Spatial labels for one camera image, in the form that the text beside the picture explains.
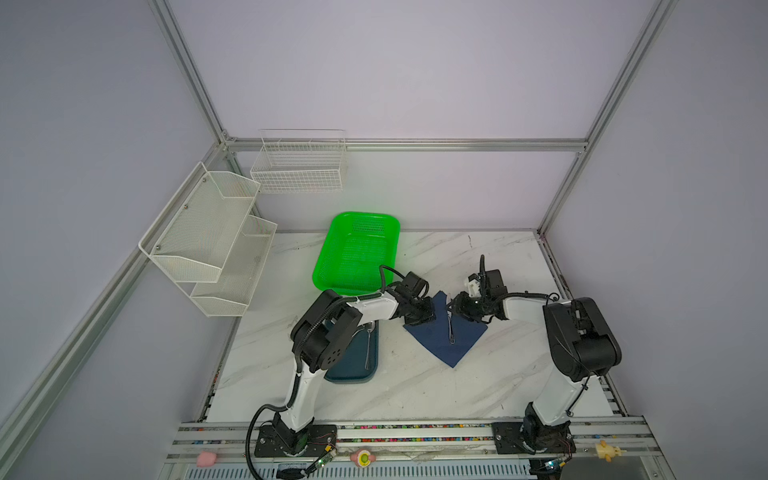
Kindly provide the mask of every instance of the marble surface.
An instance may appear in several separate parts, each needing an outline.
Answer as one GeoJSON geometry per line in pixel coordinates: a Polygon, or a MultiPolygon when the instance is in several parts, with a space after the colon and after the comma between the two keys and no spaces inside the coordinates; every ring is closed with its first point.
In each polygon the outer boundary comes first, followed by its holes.
{"type": "MultiPolygon", "coordinates": [[[[243,316],[208,412],[209,422],[246,422],[264,403],[282,405],[292,378],[293,325],[317,298],[312,272],[324,233],[278,233],[251,307],[243,316]]],[[[478,271],[480,255],[509,291],[554,292],[531,232],[402,232],[396,268],[453,296],[478,271]]],[[[552,368],[540,307],[494,319],[454,368],[422,347],[402,319],[379,322],[379,368],[358,385],[326,382],[318,420],[477,419],[522,416],[552,368]]],[[[602,389],[589,389],[576,416],[610,416],[602,389]]]]}

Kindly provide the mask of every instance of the dark blue napkin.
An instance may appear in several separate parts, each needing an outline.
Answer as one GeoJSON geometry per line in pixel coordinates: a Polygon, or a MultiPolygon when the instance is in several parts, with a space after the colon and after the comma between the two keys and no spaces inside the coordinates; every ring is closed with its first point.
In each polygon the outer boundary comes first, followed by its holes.
{"type": "Polygon", "coordinates": [[[424,348],[445,362],[446,365],[453,368],[467,354],[469,349],[475,345],[482,334],[488,329],[488,326],[483,323],[470,322],[463,317],[454,315],[452,324],[455,343],[451,345],[448,331],[448,310],[445,308],[445,294],[437,292],[432,298],[432,304],[435,306],[435,320],[421,325],[403,325],[403,327],[424,348]]]}

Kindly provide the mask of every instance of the metal beam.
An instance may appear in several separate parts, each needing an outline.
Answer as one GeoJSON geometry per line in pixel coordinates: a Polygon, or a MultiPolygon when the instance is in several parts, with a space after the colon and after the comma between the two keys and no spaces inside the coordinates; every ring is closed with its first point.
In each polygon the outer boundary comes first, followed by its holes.
{"type": "MultiPolygon", "coordinates": [[[[224,155],[223,145],[217,142],[210,148],[203,163],[209,167],[222,161],[224,155]]],[[[186,198],[185,192],[187,189],[182,186],[163,210],[163,215],[168,222],[186,198]]],[[[158,224],[157,228],[161,228],[165,223],[158,224]]],[[[109,329],[123,302],[130,296],[134,284],[148,261],[149,259],[138,248],[134,249],[0,428],[0,479],[8,475],[14,464],[35,440],[80,368],[109,329]]]]}
{"type": "Polygon", "coordinates": [[[571,167],[565,175],[565,179],[547,209],[547,213],[544,215],[541,225],[539,225],[538,231],[540,233],[547,233],[552,226],[552,222],[554,222],[554,219],[560,212],[565,200],[573,190],[576,180],[579,178],[579,175],[581,175],[592,152],[594,152],[594,149],[600,142],[600,139],[613,118],[621,100],[624,98],[629,86],[637,76],[638,68],[647,57],[650,47],[658,38],[664,23],[669,18],[676,4],[677,0],[657,0],[656,5],[654,5],[654,8],[648,15],[640,35],[637,37],[637,40],[635,40],[635,43],[630,50],[630,54],[627,56],[627,60],[624,61],[624,65],[621,67],[621,71],[619,71],[619,75],[616,77],[613,87],[611,87],[611,91],[603,102],[600,113],[598,113],[597,118],[594,119],[592,127],[589,130],[589,135],[587,136],[588,145],[586,149],[583,153],[576,154],[576,158],[571,164],[571,167]]]}
{"type": "Polygon", "coordinates": [[[168,46],[170,46],[170,51],[173,53],[174,58],[176,58],[181,73],[184,74],[184,79],[187,81],[195,103],[197,103],[200,112],[203,114],[208,129],[219,142],[224,142],[227,139],[227,132],[221,125],[221,120],[219,120],[219,116],[214,109],[214,104],[205,89],[203,79],[192,59],[192,54],[187,47],[184,36],[181,34],[181,28],[179,28],[173,10],[171,10],[167,0],[148,1],[157,19],[157,23],[160,25],[160,30],[163,32],[168,46]]]}
{"type": "MultiPolygon", "coordinates": [[[[276,141],[276,138],[265,139],[276,141]]],[[[261,138],[226,141],[230,151],[258,151],[261,138]]],[[[587,147],[583,138],[347,138],[347,151],[573,151],[587,147]]]]}

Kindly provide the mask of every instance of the white wire basket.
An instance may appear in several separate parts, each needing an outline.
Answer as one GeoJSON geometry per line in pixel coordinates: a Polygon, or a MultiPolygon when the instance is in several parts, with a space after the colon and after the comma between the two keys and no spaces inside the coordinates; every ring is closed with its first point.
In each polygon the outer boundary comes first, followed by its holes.
{"type": "Polygon", "coordinates": [[[246,217],[219,281],[197,283],[189,294],[203,313],[207,316],[242,316],[248,310],[275,230],[276,223],[253,215],[246,217]]]}
{"type": "Polygon", "coordinates": [[[202,178],[155,244],[145,245],[144,239],[139,243],[177,283],[219,281],[259,191],[259,183],[250,178],[203,169],[202,178]]]}
{"type": "Polygon", "coordinates": [[[250,175],[265,194],[342,190],[344,137],[342,130],[262,130],[263,146],[250,175]]]}

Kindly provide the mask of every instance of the green plastic basket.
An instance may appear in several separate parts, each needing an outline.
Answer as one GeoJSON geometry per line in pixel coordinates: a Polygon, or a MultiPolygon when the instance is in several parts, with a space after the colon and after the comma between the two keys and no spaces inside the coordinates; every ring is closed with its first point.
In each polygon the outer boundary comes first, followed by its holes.
{"type": "MultiPolygon", "coordinates": [[[[381,288],[379,265],[395,267],[400,222],[383,214],[346,212],[331,222],[312,281],[320,290],[362,295],[381,288]]],[[[385,270],[387,284],[392,273],[385,270]]]]}

